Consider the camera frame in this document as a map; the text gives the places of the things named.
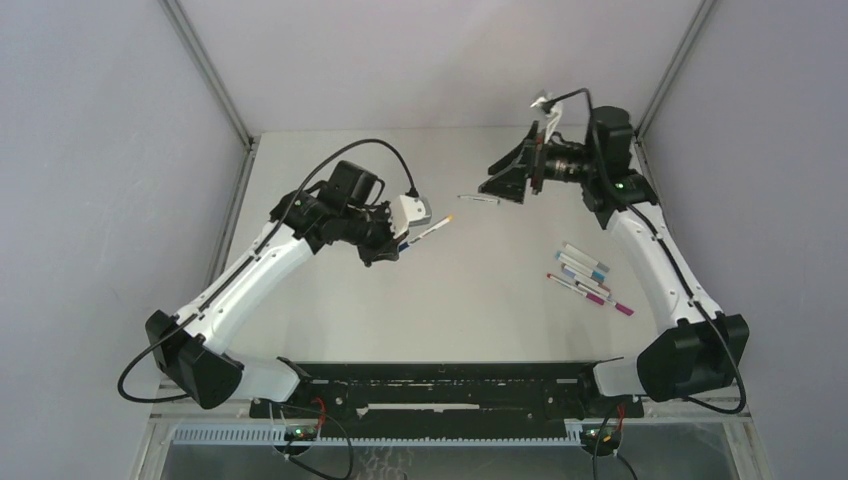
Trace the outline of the white green marker pen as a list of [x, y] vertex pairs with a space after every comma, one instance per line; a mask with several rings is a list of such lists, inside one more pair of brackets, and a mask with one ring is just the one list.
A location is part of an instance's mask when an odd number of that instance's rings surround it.
[[470, 195], [470, 194], [462, 194], [457, 195], [457, 198], [464, 201], [474, 201], [474, 202], [482, 202], [493, 205], [499, 205], [501, 200], [495, 197], [489, 197], [484, 195]]

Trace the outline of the white yellow marker pen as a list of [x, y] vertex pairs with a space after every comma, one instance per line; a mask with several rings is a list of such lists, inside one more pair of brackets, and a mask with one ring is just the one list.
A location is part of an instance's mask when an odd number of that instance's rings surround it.
[[430, 235], [430, 234], [438, 231], [439, 229], [445, 227], [446, 225], [448, 225], [453, 219], [454, 219], [453, 215], [448, 215], [448, 216], [444, 217], [443, 219], [439, 220], [434, 225], [430, 226], [429, 228], [427, 228], [423, 232], [419, 233], [415, 237], [403, 242], [399, 246], [398, 252], [404, 252], [405, 250], [409, 249], [410, 247], [412, 247], [416, 243], [418, 243], [421, 240], [423, 240], [424, 238], [426, 238], [428, 235]]

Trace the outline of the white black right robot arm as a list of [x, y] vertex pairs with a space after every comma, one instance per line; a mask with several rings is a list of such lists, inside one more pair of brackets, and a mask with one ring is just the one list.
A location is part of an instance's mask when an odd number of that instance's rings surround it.
[[520, 143], [488, 168], [479, 193], [521, 204], [547, 181], [577, 183], [587, 209], [623, 251], [648, 299], [658, 335], [640, 353], [595, 364], [578, 402], [605, 415], [621, 396], [695, 402], [735, 384], [747, 399], [739, 363], [750, 330], [701, 286], [664, 224], [647, 179], [631, 166], [633, 127], [627, 111], [591, 109], [584, 142], [552, 138], [533, 124]]

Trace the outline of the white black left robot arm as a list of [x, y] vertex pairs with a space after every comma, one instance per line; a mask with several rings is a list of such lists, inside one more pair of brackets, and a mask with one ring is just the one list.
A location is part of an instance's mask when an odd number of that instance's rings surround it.
[[174, 313], [155, 311], [145, 323], [157, 367], [203, 409], [230, 399], [267, 399], [290, 417], [311, 407], [305, 372], [278, 358], [230, 352], [243, 324], [287, 276], [336, 242], [357, 249], [365, 266], [396, 261], [413, 226], [429, 222], [427, 201], [415, 192], [368, 202], [375, 174], [348, 161], [329, 179], [284, 196], [250, 247], [193, 301]]

